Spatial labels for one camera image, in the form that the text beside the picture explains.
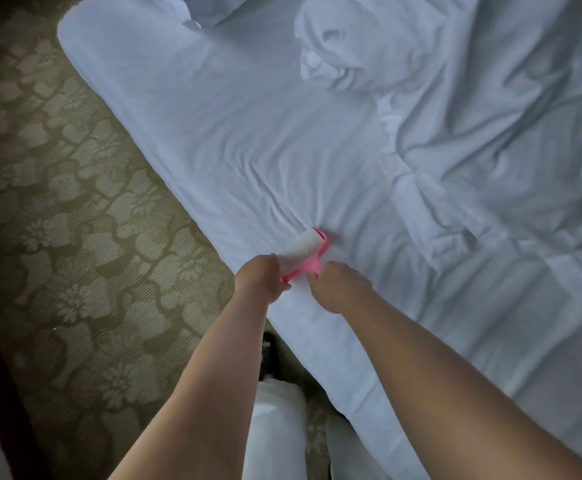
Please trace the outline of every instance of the white bed sheet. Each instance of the white bed sheet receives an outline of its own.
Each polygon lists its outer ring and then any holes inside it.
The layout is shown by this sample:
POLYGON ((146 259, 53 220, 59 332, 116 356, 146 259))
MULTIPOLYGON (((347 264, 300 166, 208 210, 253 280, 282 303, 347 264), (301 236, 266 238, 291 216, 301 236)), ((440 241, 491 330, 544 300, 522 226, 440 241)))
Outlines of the white bed sheet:
MULTIPOLYGON (((250 0, 203 34, 146 0, 85 0, 58 36, 220 257, 236 271, 311 226, 326 258, 467 357, 582 454, 582 295, 503 245, 439 275, 391 203, 370 99, 299 77, 302 0, 250 0)), ((351 329, 304 280, 269 318, 395 479, 427 478, 351 329)))

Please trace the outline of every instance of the shoe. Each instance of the shoe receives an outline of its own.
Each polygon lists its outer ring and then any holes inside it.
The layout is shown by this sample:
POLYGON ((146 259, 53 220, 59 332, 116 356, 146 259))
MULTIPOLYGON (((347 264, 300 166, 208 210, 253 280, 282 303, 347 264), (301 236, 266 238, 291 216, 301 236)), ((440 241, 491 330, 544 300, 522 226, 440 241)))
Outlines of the shoe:
POLYGON ((273 376, 273 379, 281 380, 280 358, 277 353, 275 335, 265 331, 262 337, 262 362, 259 364, 259 380, 265 376, 273 376))

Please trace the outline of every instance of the patterned carpet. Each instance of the patterned carpet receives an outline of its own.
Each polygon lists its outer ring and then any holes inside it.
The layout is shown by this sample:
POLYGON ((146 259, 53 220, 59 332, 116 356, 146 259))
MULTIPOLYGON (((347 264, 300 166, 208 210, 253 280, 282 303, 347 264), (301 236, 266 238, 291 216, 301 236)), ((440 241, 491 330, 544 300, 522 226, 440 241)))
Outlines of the patterned carpet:
MULTIPOLYGON (((85 480, 167 399, 232 274, 63 55, 77 1, 0 1, 0 349, 54 475, 85 480)), ((324 479, 330 406, 282 350, 324 479)))

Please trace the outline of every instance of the forearm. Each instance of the forearm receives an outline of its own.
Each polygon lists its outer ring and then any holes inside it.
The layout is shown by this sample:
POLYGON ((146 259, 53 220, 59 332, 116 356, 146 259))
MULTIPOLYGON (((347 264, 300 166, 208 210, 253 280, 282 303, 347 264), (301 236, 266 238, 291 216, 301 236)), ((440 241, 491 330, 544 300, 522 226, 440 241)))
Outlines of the forearm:
POLYGON ((433 480, 582 480, 582 460, 373 290, 343 314, 433 480))
POLYGON ((257 289, 233 296, 111 480, 241 477, 267 308, 257 289))

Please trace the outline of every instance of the lint roller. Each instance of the lint roller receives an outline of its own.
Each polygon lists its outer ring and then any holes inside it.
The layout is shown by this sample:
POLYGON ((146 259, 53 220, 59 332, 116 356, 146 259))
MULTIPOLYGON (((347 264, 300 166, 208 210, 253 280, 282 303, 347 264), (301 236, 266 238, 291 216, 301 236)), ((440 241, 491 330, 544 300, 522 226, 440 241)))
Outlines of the lint roller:
POLYGON ((313 271, 320 274, 320 258, 329 247, 329 238, 318 229, 309 229, 278 253, 280 260, 280 279, 289 282, 300 274, 313 271))

